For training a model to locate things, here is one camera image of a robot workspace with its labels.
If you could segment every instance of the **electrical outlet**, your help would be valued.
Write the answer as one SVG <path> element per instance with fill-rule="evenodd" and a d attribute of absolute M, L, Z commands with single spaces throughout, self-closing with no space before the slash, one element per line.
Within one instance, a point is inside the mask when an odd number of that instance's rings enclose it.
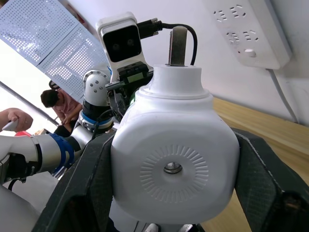
<path fill-rule="evenodd" d="M 292 52 L 269 0 L 204 0 L 237 59 L 246 66 L 280 69 Z"/>

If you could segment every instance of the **camera lens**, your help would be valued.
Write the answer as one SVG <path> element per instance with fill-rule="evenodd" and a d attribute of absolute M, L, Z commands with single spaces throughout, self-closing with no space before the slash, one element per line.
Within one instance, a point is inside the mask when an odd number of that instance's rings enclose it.
<path fill-rule="evenodd" d="M 120 50 L 120 45 L 117 44 L 117 43 L 115 43 L 115 44 L 112 46 L 112 49 L 113 49 L 114 51 L 119 51 L 119 50 Z"/>
<path fill-rule="evenodd" d="M 133 39 L 129 39 L 127 41 L 127 45 L 130 46 L 130 47 L 134 46 L 134 40 Z"/>

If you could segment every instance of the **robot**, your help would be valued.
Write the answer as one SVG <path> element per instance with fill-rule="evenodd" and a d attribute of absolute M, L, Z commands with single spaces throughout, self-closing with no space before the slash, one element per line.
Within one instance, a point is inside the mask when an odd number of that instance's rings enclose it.
<path fill-rule="evenodd" d="M 169 25 L 157 19 L 137 23 L 132 13 L 99 21 L 97 32 L 109 65 L 102 64 L 85 73 L 83 109 L 71 136 L 0 137 L 1 183 L 26 181 L 27 176 L 44 171 L 55 173 L 62 167 L 68 169 L 40 217 L 13 193 L 0 188 L 2 195 L 20 212 L 17 217 L 27 218 L 18 231 L 32 228 L 33 232 L 107 231 L 112 205 L 110 148 L 115 134 L 110 130 L 134 101 L 134 92 L 153 76 L 140 40 L 176 26 L 186 27 L 193 35 L 191 65 L 194 65 L 197 36 L 187 25 Z M 184 57 L 185 40 L 171 33 L 170 64 L 183 65 L 178 57 Z M 234 133 L 240 145 L 235 189 L 252 231 L 308 231 L 309 187 L 280 161 L 264 140 L 241 130 L 235 129 Z M 269 191 L 263 191 L 264 185 Z M 255 194 L 248 197 L 247 189 Z M 11 225 L 5 225 L 5 217 L 2 220 L 3 231 L 12 231 Z M 142 232 L 147 226 L 137 221 L 132 230 L 126 231 Z M 160 225 L 160 228 L 161 232 L 203 231 L 199 225 Z"/>

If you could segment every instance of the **wooden table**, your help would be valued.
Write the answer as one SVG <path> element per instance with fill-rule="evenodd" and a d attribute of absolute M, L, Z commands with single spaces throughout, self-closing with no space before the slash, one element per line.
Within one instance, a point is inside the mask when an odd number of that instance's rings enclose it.
<path fill-rule="evenodd" d="M 308 127 L 220 99 L 214 99 L 214 109 L 230 127 L 264 138 L 278 157 L 309 185 Z M 235 192 L 227 208 L 202 226 L 206 232 L 251 232 Z"/>

